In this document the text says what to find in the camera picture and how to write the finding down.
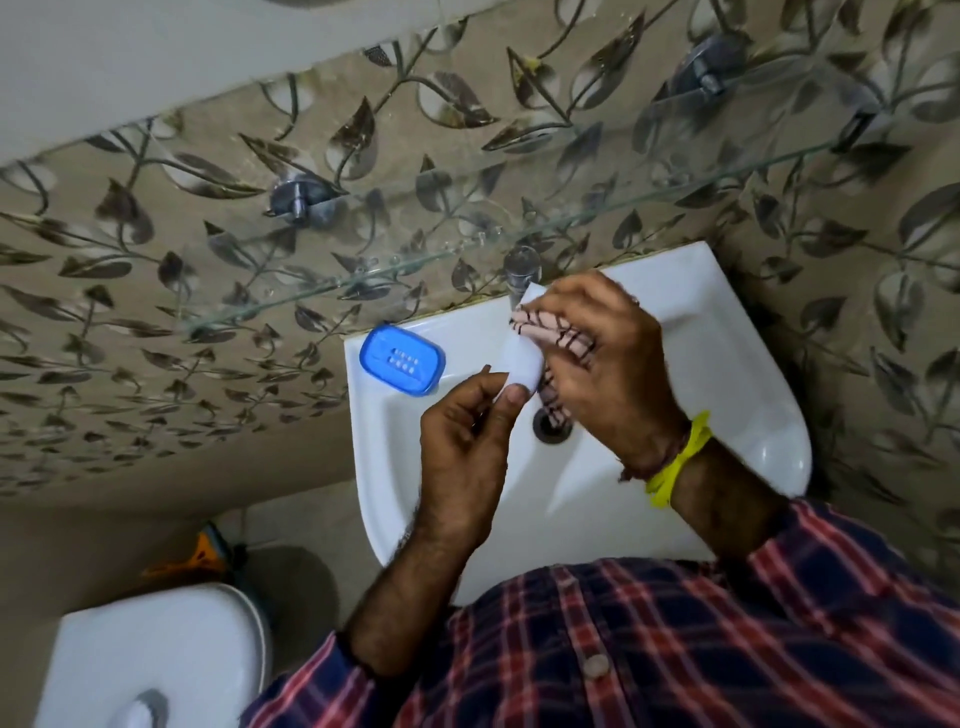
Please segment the sink drain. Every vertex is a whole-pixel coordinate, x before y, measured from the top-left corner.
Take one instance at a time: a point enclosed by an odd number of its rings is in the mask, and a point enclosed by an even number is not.
[[[546,445],[559,445],[570,436],[573,431],[573,423],[567,421],[561,427],[555,427],[550,423],[550,417],[542,407],[534,415],[534,434],[537,439]]]

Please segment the shirt sleeve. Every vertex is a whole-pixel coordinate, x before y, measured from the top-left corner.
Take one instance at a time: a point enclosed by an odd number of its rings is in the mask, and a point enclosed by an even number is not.
[[[748,568],[789,619],[904,677],[960,677],[960,607],[867,526],[794,500]]]
[[[359,728],[376,724],[378,690],[331,633],[291,675],[278,677],[244,711],[241,728]]]

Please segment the yellow ribbon bracelet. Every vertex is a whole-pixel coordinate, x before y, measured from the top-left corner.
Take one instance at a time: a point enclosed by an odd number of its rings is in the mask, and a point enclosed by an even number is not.
[[[709,419],[709,410],[704,410],[693,418],[686,447],[672,463],[647,481],[647,493],[650,494],[650,502],[655,508],[666,508],[670,505],[670,496],[673,494],[673,486],[677,484],[680,471],[684,469],[686,462],[700,452],[713,437],[713,433],[707,426]]]

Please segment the plaid shirt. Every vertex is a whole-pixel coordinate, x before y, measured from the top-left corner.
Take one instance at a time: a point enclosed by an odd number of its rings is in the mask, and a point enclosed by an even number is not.
[[[330,635],[242,724],[956,726],[960,607],[874,531],[796,500],[723,571],[606,559],[506,581],[389,692]]]

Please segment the person's left hand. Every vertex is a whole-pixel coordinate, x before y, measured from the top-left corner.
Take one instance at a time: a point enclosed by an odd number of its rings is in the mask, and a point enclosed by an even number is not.
[[[480,374],[454,387],[420,418],[420,505],[414,533],[468,554],[490,535],[507,477],[510,433],[530,393],[506,374]],[[486,413],[486,421],[475,427]]]

